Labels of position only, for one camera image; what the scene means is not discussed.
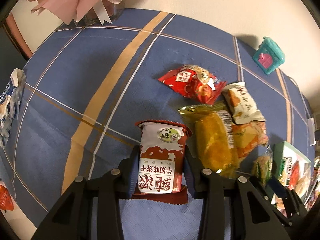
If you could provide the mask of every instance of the barcode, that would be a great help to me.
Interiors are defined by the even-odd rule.
[[[217,112],[218,116],[222,120],[224,129],[227,134],[227,140],[228,140],[228,145],[229,149],[233,148],[233,130],[232,130],[232,119],[230,114],[226,110],[221,110]]]
[[[292,170],[292,159],[291,158],[288,158],[288,157],[283,157],[285,159],[285,173],[288,175],[288,179],[290,178],[291,176],[291,170]]]

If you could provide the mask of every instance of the white snack package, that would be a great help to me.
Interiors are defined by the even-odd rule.
[[[257,108],[256,102],[248,93],[244,82],[226,85],[222,94],[226,98],[232,117],[237,124],[266,120]]]

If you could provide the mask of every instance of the blue tablecloth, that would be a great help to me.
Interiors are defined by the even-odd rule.
[[[213,26],[151,10],[126,9],[112,25],[61,26],[24,68],[20,118],[0,149],[11,195],[38,226],[75,174],[97,178],[129,156],[140,141],[136,121],[182,122],[177,109],[197,102],[157,79],[183,64],[228,83],[244,80],[266,118],[269,143],[287,140],[313,160],[307,100],[281,70],[265,75],[254,52]],[[253,150],[241,171],[264,152]],[[120,208],[126,239],[196,239],[202,200],[123,200]]]

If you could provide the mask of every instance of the panda logo sticker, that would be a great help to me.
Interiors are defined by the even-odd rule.
[[[174,128],[163,128],[157,133],[158,138],[164,142],[175,142],[181,138],[178,130]]]

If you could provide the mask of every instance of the red strawberry package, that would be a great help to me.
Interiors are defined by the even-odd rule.
[[[209,105],[213,105],[227,83],[197,65],[184,65],[171,70],[159,81],[186,98],[194,98]]]

